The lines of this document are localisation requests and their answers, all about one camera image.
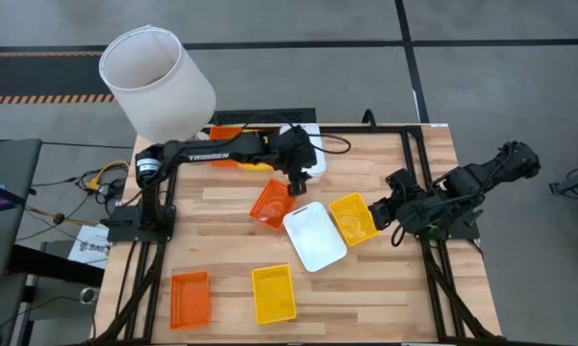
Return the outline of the white printed paper sheet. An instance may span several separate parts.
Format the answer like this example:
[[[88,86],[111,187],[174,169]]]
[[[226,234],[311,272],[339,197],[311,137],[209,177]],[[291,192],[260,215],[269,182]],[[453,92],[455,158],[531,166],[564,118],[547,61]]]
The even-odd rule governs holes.
[[[67,258],[105,269],[110,252],[108,233],[109,229],[103,225],[82,226]]]

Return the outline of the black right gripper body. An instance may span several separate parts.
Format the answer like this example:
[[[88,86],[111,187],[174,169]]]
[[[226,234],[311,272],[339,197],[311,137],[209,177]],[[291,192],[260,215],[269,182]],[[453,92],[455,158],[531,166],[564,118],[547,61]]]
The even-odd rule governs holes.
[[[389,201],[390,221],[398,222],[409,234],[416,234],[431,224],[431,214],[427,210],[430,196],[417,196],[404,200],[399,194],[391,195]]]

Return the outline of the white plastic bin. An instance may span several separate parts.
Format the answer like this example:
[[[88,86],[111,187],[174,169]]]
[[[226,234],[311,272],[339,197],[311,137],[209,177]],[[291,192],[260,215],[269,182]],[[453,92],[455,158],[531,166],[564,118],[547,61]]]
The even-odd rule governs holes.
[[[310,178],[306,181],[307,185],[314,185],[316,184],[320,178],[324,175],[326,171],[326,160],[324,153],[319,151],[319,148],[323,148],[322,139],[319,137],[320,129],[319,126],[315,123],[302,123],[300,124],[310,136],[310,142],[316,149],[314,150],[316,156],[316,164],[310,168],[303,168],[302,172],[307,173]]]
[[[308,272],[320,271],[347,254],[339,231],[319,202],[289,212],[283,218],[283,225]]]

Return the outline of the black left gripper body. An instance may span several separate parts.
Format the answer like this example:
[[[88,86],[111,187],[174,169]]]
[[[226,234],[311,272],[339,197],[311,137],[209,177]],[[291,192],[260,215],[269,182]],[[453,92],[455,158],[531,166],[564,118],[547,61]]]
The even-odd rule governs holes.
[[[310,136],[301,126],[288,127],[282,130],[277,138],[278,158],[274,168],[285,174],[301,173],[304,169],[316,165],[316,153]]]

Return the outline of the orange slotted plastic basket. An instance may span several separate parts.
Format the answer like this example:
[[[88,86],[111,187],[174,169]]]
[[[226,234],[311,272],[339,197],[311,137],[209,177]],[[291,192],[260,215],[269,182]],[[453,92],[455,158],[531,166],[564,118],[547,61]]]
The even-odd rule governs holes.
[[[297,198],[289,196],[288,186],[270,179],[250,211],[250,216],[266,226],[280,231],[284,216],[296,205]]]
[[[241,127],[235,126],[217,126],[210,129],[210,139],[231,139],[241,131]],[[210,161],[210,165],[215,167],[241,168],[237,161]]]
[[[211,321],[210,280],[207,271],[173,275],[170,283],[169,328],[199,328]]]

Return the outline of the white lampshade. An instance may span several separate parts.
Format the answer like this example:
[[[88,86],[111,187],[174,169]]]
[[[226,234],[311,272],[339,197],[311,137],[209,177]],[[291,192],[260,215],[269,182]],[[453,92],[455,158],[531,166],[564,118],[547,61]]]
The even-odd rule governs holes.
[[[167,29],[146,25],[116,38],[98,71],[136,133],[151,142],[190,139],[214,114],[214,88]]]

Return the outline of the black metal table frame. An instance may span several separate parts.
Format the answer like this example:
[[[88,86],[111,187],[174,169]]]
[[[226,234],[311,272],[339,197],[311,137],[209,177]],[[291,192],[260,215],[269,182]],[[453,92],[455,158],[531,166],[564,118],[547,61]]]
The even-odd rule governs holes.
[[[390,195],[385,177],[412,159],[423,185],[417,132],[421,130],[431,172],[437,177],[457,165],[447,127],[379,125],[378,132],[363,124],[322,127],[352,143],[350,152],[326,156],[327,169],[317,184],[308,186],[296,207],[328,204],[359,192],[368,204]],[[131,245],[115,244],[110,251],[97,303],[94,346],[109,341],[140,344],[258,343],[258,342],[393,342],[436,341],[437,329],[429,296],[420,244],[407,236],[392,247],[384,232],[347,247],[339,261],[308,272],[289,237],[255,221],[249,212],[270,172],[243,172],[184,164],[177,173],[174,204],[177,225],[165,245],[163,271],[155,312],[148,314],[147,291],[138,305],[133,336],[120,331],[109,337],[124,269]],[[501,334],[482,256],[466,241],[446,242],[458,293],[486,329]],[[259,324],[251,273],[258,268],[288,265],[296,317]],[[171,277],[206,271],[210,280],[210,323],[199,328],[172,330]]]

